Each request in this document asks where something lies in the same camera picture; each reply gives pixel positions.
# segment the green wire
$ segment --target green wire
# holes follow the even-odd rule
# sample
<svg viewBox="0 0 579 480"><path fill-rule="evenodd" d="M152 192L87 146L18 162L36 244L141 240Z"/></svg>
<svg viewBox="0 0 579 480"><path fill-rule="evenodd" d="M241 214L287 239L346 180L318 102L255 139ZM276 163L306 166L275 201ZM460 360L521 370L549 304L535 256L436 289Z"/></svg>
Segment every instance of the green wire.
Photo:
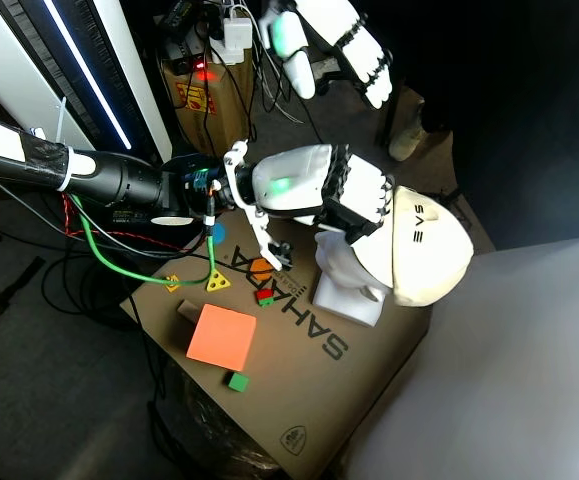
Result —
<svg viewBox="0 0 579 480"><path fill-rule="evenodd" d="M73 201L76 202L78 206L82 208L82 203L80 202L80 199L76 195L72 195L72 198ZM85 236L87 237L87 243L89 243L89 247L91 247L91 251L93 252L93 254L96 256L98 260L100 260L100 262L104 266L110 268L116 273L119 273L120 275L135 278L136 280L140 280L143 282L157 283L160 285L189 286L189 285L198 285L199 283L206 282L207 280L209 280L211 274L216 269L215 253L213 250L213 237L211 235L208 235L206 241L207 241L207 254L209 255L210 269L209 273L207 273L207 275L203 278L200 278L198 280L184 280L179 282L173 282L171 280L165 280L162 278L153 278L148 277L146 275L140 275L139 273L130 272L129 270L125 270L124 268L121 268L118 265L111 263L102 255L102 253L100 253L100 250L98 250L98 246L96 245L96 242L93 238L93 234L91 233L91 225L89 225L89 221L82 215L80 215L80 221L82 222L82 229L85 231Z"/></svg>

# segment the yellow triangle block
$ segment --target yellow triangle block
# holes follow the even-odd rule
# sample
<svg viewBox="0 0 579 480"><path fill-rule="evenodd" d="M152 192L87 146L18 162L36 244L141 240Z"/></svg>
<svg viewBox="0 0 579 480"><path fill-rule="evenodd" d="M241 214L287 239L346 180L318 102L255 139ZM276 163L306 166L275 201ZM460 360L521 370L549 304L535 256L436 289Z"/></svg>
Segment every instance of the yellow triangle block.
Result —
<svg viewBox="0 0 579 480"><path fill-rule="evenodd" d="M214 270L211 272L211 277L209 277L209 281L207 282L207 291L208 292L215 292L216 290L222 290L223 288L227 288L231 286L231 282L227 280L222 273L218 270Z"/></svg>

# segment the blue disc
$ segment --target blue disc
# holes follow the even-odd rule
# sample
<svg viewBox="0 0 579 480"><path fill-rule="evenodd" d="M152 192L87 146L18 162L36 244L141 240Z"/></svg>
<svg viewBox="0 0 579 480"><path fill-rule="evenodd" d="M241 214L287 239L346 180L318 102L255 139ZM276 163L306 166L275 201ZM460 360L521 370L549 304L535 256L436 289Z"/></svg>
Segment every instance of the blue disc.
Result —
<svg viewBox="0 0 579 480"><path fill-rule="evenodd" d="M221 223L216 223L213 226L213 243L214 243L214 245L220 245L222 242L225 241L226 236L227 236L227 231L225 230L225 227L223 227Z"/></svg>

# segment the brown cardboard box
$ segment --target brown cardboard box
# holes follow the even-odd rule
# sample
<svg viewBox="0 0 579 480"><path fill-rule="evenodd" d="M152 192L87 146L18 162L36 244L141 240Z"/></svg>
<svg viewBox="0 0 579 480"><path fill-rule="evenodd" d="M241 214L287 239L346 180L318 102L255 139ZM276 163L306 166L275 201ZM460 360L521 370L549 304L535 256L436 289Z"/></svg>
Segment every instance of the brown cardboard box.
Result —
<svg viewBox="0 0 579 480"><path fill-rule="evenodd" d="M215 63L207 65L209 93L205 91L204 72L190 75L175 75L167 64L163 73L178 121L193 146L200 152L217 156L224 155L236 140L249 135L246 107L253 91L253 67L251 51L246 51L243 63L225 67ZM234 80L242 94L242 101L234 85ZM205 130L205 112L207 130Z"/></svg>
<svg viewBox="0 0 579 480"><path fill-rule="evenodd" d="M315 478L371 409L389 381L424 336L428 309L403 308L387 301L374 328L320 310L310 302L319 270L315 230L271 221L269 231L294 245L294 268L257 281L247 270L257 258L253 233L241 212L219 219L227 231L216 259L230 288L207 293L204 285L145 284L134 294L147 333L294 479ZM175 260L157 276L201 278L208 262ZM275 302L257 305L254 292L272 288ZM226 371L185 356L193 324L176 312L183 299L211 303L257 317L243 374L244 393L224 384ZM132 315L127 302L123 308Z"/></svg>

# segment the gray floor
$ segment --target gray floor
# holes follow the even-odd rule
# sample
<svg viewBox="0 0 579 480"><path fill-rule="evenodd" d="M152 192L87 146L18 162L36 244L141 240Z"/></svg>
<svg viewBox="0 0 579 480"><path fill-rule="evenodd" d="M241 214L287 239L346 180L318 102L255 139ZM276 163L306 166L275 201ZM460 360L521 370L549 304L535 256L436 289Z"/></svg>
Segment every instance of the gray floor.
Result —
<svg viewBox="0 0 579 480"><path fill-rule="evenodd" d="M416 102L412 92L402 98L396 129ZM334 86L326 97L310 101L309 108L326 142L352 144L358 155L395 172L400 183L421 191L449 192L455 186L450 138L397 165L373 143L378 113L369 111L348 85ZM299 104L290 109L305 117ZM277 112L259 112L256 120L259 140L251 145L251 159L317 143L308 126L294 126ZM459 207L473 225L477 251L490 250L468 205L461 200ZM0 200L0 226L26 238L63 243L9 200ZM36 255L47 261L60 256L8 239L0 243L0 291ZM39 285L36 276L0 317L0 477L179 478L149 434L145 405L152 382L138 334L59 314L43 302ZM58 285L52 289L60 295Z"/></svg>

